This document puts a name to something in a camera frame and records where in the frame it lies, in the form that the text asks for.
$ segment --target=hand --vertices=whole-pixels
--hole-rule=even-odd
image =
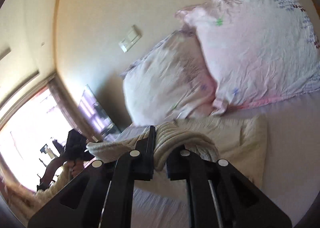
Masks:
[[[81,171],[84,170],[83,161],[82,160],[76,160],[76,163],[74,161],[68,161],[67,165],[70,167],[71,176],[76,177],[79,175]]]

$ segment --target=bed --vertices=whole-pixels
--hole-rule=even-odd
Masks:
[[[300,1],[315,31],[320,32],[312,0]],[[268,119],[262,191],[290,217],[293,226],[319,227],[320,91],[223,117],[249,118],[257,114],[265,114]],[[144,129],[128,127],[119,139],[134,137]],[[188,206],[136,188],[132,227],[188,227]]]

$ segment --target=window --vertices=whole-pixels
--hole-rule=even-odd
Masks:
[[[72,129],[48,88],[26,102],[0,131],[0,153],[25,187],[36,191],[46,165],[60,154],[52,143],[66,143]]]

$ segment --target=mattress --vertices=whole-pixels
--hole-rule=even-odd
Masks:
[[[320,35],[320,20],[311,0],[300,0]],[[268,119],[268,149],[262,191],[291,219],[305,215],[320,190],[320,91],[224,117]],[[119,139],[142,133],[127,128]],[[188,227],[188,206],[135,188],[132,227]]]

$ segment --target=pillowcase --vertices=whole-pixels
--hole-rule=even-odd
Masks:
[[[182,31],[154,48],[123,81],[125,104],[138,126],[210,115],[215,90],[196,36]]]
[[[298,0],[210,0],[176,16],[196,28],[216,99],[230,107],[320,89],[320,43]]]

